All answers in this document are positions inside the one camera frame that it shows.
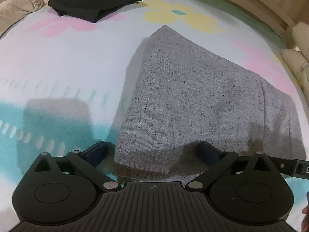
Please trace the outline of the grey speckled pants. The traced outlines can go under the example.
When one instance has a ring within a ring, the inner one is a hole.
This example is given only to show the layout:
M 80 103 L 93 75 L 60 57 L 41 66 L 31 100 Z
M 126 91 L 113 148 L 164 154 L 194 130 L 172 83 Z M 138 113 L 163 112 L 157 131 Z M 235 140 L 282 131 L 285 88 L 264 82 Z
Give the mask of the grey speckled pants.
M 197 155 L 200 141 L 244 156 L 306 159 L 289 95 L 163 26 L 147 41 L 114 174 L 188 182 L 207 169 Z

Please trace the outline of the cream leaf-print pillow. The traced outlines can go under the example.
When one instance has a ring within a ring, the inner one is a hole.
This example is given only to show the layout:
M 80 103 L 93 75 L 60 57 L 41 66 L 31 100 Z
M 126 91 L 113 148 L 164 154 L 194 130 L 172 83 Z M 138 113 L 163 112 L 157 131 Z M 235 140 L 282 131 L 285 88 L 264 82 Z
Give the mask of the cream leaf-print pillow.
M 295 76 L 308 102 L 308 24 L 299 22 L 292 28 L 292 37 L 299 51 L 283 49 L 281 56 Z

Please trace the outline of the floral bed sheet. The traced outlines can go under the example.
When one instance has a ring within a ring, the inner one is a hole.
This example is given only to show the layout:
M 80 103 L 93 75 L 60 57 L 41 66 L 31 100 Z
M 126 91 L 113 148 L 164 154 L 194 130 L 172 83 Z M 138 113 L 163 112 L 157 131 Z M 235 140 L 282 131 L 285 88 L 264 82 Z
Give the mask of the floral bed sheet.
M 1 231 L 18 224 L 12 194 L 39 153 L 115 145 L 147 41 L 164 25 L 287 94 L 308 148 L 308 105 L 280 57 L 283 41 L 237 7 L 143 0 L 93 24 L 44 6 L 1 38 Z

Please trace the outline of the folded black garment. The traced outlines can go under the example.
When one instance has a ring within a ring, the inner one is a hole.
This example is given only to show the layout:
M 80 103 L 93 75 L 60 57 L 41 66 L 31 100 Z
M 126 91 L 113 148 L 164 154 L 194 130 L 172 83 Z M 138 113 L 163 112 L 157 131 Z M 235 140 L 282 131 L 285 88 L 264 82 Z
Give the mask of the folded black garment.
M 96 23 L 124 6 L 142 0 L 49 0 L 48 5 L 59 16 L 71 16 Z

